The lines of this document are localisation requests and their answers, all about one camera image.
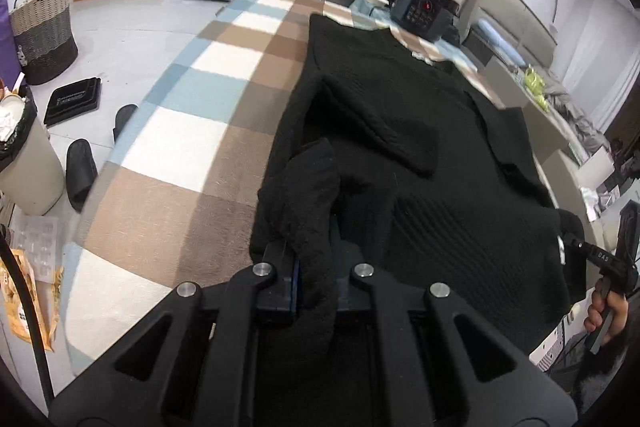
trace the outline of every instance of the silver bolt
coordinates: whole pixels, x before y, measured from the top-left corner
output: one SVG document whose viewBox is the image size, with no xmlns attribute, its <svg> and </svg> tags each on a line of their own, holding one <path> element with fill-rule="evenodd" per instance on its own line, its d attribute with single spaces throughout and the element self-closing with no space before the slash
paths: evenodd
<svg viewBox="0 0 640 427">
<path fill-rule="evenodd" d="M 271 273 L 271 265 L 269 263 L 254 264 L 254 273 L 258 277 L 266 277 Z"/>
<path fill-rule="evenodd" d="M 191 297 L 196 293 L 196 285 L 192 282 L 183 282 L 175 289 L 180 297 Z"/>
<path fill-rule="evenodd" d="M 353 269 L 358 277 L 371 277 L 373 275 L 373 267 L 367 263 L 356 264 Z"/>
<path fill-rule="evenodd" d="M 431 292 L 431 295 L 441 299 L 449 296 L 451 288 L 449 288 L 444 282 L 434 282 L 429 287 L 429 291 Z"/>
</svg>

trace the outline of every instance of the tiled floor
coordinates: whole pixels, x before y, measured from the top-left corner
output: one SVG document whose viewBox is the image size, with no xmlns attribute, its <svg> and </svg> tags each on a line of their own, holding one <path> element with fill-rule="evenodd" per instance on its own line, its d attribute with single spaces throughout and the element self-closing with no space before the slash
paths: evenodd
<svg viewBox="0 0 640 427">
<path fill-rule="evenodd" d="M 66 150 L 79 138 L 91 144 L 98 170 L 102 167 L 113 148 L 112 130 L 117 110 L 127 103 L 139 104 L 164 69 L 222 6 L 224 3 L 203 0 L 88 0 L 72 5 L 78 58 L 56 79 L 32 88 L 42 119 L 54 89 L 91 76 L 102 79 L 97 110 L 49 128 L 50 142 L 63 168 Z M 79 215 L 71 208 L 66 193 L 47 215 L 59 218 L 60 257 Z M 45 410 L 31 345 L 8 329 L 4 307 L 0 307 L 0 321 L 22 388 Z M 47 353 L 47 360 L 54 391 L 58 393 L 74 377 L 62 325 L 58 327 L 54 351 Z"/>
</svg>

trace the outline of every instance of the slipper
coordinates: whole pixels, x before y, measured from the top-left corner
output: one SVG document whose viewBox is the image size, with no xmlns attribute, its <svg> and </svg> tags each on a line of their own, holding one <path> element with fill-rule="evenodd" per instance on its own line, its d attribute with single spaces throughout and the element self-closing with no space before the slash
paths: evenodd
<svg viewBox="0 0 640 427">
<path fill-rule="evenodd" d="M 84 138 L 73 142 L 66 151 L 66 195 L 76 212 L 81 212 L 89 190 L 98 177 L 94 155 Z"/>
<path fill-rule="evenodd" d="M 120 136 L 120 133 L 124 129 L 124 126 L 131 118 L 131 115 L 135 113 L 138 106 L 134 103 L 130 103 L 129 105 L 124 105 L 119 108 L 116 113 L 116 127 L 113 128 L 113 141 L 115 142 Z"/>
</svg>

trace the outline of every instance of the checkered tablecloth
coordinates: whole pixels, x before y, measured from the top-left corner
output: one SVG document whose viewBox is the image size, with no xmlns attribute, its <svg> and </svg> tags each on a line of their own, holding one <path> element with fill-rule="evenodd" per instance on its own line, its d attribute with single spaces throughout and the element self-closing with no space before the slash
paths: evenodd
<svg viewBox="0 0 640 427">
<path fill-rule="evenodd" d="M 320 13 L 387 26 L 321 0 L 234 0 L 187 45 L 118 138 L 64 255 L 62 323 L 76 373 L 184 280 L 250 264 L 257 191 Z M 390 28 L 418 60 L 432 44 Z M 474 71 L 463 71 L 484 90 Z"/>
</svg>

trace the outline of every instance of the striped cloth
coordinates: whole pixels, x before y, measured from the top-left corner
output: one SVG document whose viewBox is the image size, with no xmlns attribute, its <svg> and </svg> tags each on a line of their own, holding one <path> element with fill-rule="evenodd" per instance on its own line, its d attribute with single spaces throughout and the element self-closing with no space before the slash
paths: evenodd
<svg viewBox="0 0 640 427">
<path fill-rule="evenodd" d="M 312 13 L 389 26 L 321 0 L 234 0 L 130 119 L 65 246 L 62 323 L 76 373 L 180 282 L 217 284 L 251 263 L 257 191 Z M 444 58 L 390 30 L 417 59 Z M 463 73 L 498 103 L 474 71 Z"/>
</svg>

